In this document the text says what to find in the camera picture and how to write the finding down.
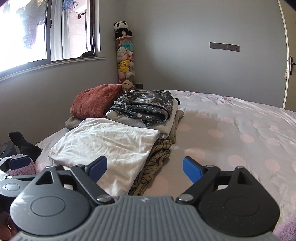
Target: gray wall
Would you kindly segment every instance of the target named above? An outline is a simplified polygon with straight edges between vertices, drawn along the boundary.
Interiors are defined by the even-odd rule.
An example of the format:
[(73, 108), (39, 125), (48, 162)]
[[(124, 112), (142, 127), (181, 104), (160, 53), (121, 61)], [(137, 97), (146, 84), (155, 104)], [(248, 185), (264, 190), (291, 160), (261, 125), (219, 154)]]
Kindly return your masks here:
[(0, 144), (20, 131), (37, 143), (64, 127), (76, 95), (103, 83), (117, 83), (113, 24), (122, 18), (119, 0), (99, 1), (101, 54), (105, 60), (62, 64), (0, 81)]
[[(127, 1), (138, 83), (282, 107), (287, 50), (277, 0)], [(209, 42), (241, 46), (213, 50)]]

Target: polka dot bedding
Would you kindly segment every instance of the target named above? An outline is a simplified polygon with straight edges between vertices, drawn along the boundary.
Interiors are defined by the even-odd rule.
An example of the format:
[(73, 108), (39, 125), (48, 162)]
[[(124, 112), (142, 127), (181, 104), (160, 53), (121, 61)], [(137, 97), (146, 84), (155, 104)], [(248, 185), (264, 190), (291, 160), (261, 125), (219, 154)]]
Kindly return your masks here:
[[(280, 222), (296, 213), (296, 113), (231, 97), (170, 92), (179, 98), (184, 117), (170, 159), (144, 195), (175, 199), (190, 187), (182, 160), (191, 156), (221, 170), (245, 166), (277, 201)], [(36, 161), (38, 171), (50, 163), (48, 152), (66, 133), (62, 129), (37, 144), (43, 149)]]

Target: black sock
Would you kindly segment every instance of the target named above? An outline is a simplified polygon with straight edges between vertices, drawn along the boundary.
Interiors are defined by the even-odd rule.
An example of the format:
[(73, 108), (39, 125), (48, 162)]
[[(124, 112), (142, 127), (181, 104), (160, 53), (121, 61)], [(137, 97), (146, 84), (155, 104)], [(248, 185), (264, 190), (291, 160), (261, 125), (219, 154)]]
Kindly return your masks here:
[(10, 132), (8, 136), (11, 139), (12, 143), (19, 148), (20, 154), (29, 156), (34, 162), (36, 161), (37, 157), (40, 156), (41, 149), (38, 146), (27, 142), (24, 139), (22, 133), (20, 133), (19, 131)]

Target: door handle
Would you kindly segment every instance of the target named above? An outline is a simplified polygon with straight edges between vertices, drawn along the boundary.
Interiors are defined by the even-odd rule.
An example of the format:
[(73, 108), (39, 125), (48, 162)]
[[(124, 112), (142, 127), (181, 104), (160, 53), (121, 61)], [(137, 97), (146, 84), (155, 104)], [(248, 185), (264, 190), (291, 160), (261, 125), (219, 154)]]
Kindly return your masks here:
[(292, 56), (290, 56), (290, 58), (289, 58), (289, 65), (290, 65), (290, 75), (293, 75), (293, 65), (296, 65), (296, 63), (293, 63)]

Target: silver screw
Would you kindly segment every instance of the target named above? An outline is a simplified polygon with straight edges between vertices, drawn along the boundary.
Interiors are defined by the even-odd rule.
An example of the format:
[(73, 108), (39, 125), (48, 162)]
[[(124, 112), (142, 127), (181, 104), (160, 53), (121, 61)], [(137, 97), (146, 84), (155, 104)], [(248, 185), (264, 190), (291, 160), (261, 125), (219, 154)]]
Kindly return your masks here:
[(96, 198), (99, 202), (106, 203), (112, 200), (112, 197), (107, 194), (100, 195)]
[(178, 197), (178, 200), (182, 202), (190, 202), (193, 200), (193, 196), (191, 194), (181, 194)]

